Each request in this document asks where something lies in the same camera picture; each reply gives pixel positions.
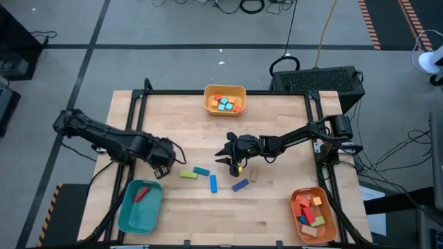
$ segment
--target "orange bowl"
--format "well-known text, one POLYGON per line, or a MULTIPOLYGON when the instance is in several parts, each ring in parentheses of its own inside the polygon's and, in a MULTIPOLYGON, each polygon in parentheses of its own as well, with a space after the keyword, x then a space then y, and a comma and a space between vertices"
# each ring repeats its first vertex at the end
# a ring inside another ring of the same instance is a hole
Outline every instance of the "orange bowl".
POLYGON ((203 105, 211 115, 239 116, 246 107, 246 90, 243 86, 208 85, 205 88, 203 105), (217 94, 220 94, 223 98, 233 98, 235 100, 234 105, 239 106, 240 111, 219 111, 217 107, 213 107, 211 102, 215 100, 217 94))

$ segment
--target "teal bowl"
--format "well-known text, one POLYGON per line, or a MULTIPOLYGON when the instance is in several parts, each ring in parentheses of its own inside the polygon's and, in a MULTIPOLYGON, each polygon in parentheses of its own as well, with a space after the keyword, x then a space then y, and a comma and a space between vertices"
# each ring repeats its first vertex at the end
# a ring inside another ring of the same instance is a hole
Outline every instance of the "teal bowl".
POLYGON ((130 182, 118 217, 118 229, 134 234, 152 232, 159 216, 162 198, 160 184, 145 180, 130 182), (134 202, 134 198, 143 187, 148 187, 149 191, 139 202, 134 202))

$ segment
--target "lime green block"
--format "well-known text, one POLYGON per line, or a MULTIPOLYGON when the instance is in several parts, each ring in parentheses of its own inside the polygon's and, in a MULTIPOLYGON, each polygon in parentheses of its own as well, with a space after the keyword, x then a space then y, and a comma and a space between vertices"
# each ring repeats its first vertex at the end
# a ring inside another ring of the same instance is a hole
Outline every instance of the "lime green block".
POLYGON ((316 220, 310 224, 311 227, 317 226, 317 225, 322 225, 325 223, 325 218, 323 218, 323 216, 318 216, 316 217, 316 220))
POLYGON ((180 177, 197 179, 198 174, 190 171, 180 172, 180 177))

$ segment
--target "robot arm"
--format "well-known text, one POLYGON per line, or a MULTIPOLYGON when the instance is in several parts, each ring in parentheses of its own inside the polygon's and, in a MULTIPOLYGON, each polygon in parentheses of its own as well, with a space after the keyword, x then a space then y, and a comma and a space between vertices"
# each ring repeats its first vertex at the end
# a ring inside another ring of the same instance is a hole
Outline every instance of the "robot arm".
POLYGON ((107 150, 112 160, 125 165, 137 158, 156 169, 157 178, 169 174, 175 161, 173 142, 142 131, 123 131, 92 120, 79 109, 61 111, 54 122, 55 132, 62 136, 80 136, 107 150))
POLYGON ((242 168, 238 163, 242 160, 262 156, 268 161, 268 158, 274 158, 284 153, 287 148, 298 145, 311 139, 324 140, 322 153, 329 162, 338 163, 338 149, 343 142, 352 138, 352 129, 349 118, 344 115, 327 116, 318 122, 310 122, 304 127, 295 131, 286 133, 283 136, 259 136, 241 135, 237 137, 234 133, 227 134, 227 142, 224 148, 216 153, 216 156, 228 155, 230 158, 218 159, 218 163, 229 165, 229 173, 238 177, 242 168), (325 122, 330 122, 331 129, 325 126, 325 122), (329 131, 329 134, 322 134, 322 130, 329 131))

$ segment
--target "wooden tabletop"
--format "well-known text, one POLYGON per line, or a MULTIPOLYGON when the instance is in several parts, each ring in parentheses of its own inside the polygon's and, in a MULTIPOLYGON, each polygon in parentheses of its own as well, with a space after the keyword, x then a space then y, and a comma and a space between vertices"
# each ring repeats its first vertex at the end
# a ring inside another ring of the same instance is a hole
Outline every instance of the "wooden tabletop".
MULTIPOLYGON (((108 125, 125 128, 130 97, 131 91, 114 92, 108 125)), ((325 115, 341 113, 336 92, 320 92, 320 97, 325 115)), ((318 185, 310 142, 287 149, 271 165, 263 158, 252 158, 238 178, 229 174, 227 165, 214 161, 214 154, 227 141, 228 131, 237 135, 280 136, 305 126, 303 96, 248 95, 246 109, 239 117, 210 116, 202 102, 202 95, 149 95, 143 131, 176 142, 186 153, 188 163, 175 163, 171 174, 160 180, 163 201, 154 231, 148 235, 128 233, 125 243, 183 244, 183 240, 190 239, 193 245, 270 246, 282 240, 286 246, 304 245, 296 233, 289 200, 294 190, 318 185), (179 177, 180 171, 192 170, 194 166, 217 175, 218 193, 211 193, 207 176, 196 180, 179 177), (248 178, 252 166, 259 169, 257 182, 233 192, 231 186, 248 178)), ((178 149, 176 153, 181 160, 178 149)), ((353 163, 350 156, 341 156, 341 160, 353 163)), ((95 173, 108 162, 107 155, 99 156, 95 173)), ((87 237, 107 212, 116 169, 117 166, 109 168, 93 183, 78 239, 87 237)), ((371 241, 356 171, 344 163, 335 169, 343 211, 371 241)), ((138 160, 134 178, 155 181, 153 172, 148 164, 138 160)), ((117 229, 115 222, 113 238, 117 229)))

